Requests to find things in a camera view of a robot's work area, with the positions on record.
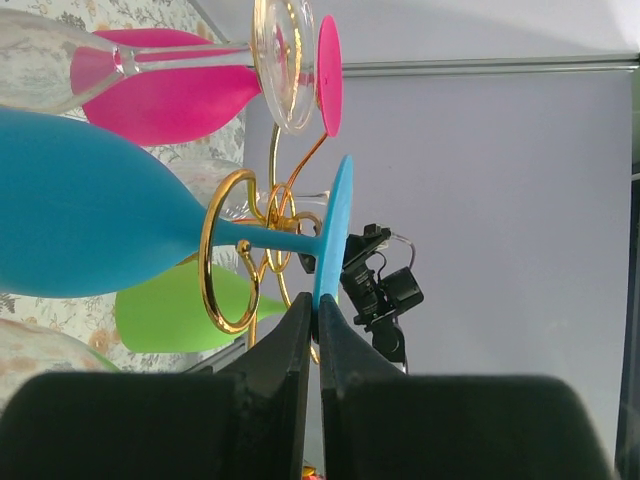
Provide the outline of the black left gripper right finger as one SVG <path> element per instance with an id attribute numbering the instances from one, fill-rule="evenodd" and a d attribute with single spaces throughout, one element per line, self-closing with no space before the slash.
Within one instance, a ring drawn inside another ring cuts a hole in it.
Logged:
<path id="1" fill-rule="evenodd" d="M 611 479 L 579 396 L 536 375 L 408 375 L 318 309 L 331 479 Z"/>

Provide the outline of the blue wine glass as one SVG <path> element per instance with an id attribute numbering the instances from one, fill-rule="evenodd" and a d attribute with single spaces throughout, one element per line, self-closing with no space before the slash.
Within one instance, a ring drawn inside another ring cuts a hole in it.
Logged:
<path id="1" fill-rule="evenodd" d="M 316 295 L 337 291 L 352 205 L 345 157 L 323 229 L 308 237 L 233 223 L 204 208 L 160 161 L 86 122 L 1 113 L 1 288 L 49 298 L 124 290 L 215 246 L 311 255 Z"/>

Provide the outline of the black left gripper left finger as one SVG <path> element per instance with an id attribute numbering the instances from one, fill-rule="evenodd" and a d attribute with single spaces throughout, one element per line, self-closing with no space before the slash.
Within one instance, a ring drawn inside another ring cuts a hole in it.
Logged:
<path id="1" fill-rule="evenodd" d="M 5 479 L 298 479 L 311 297 L 217 373 L 47 373 L 1 419 Z"/>

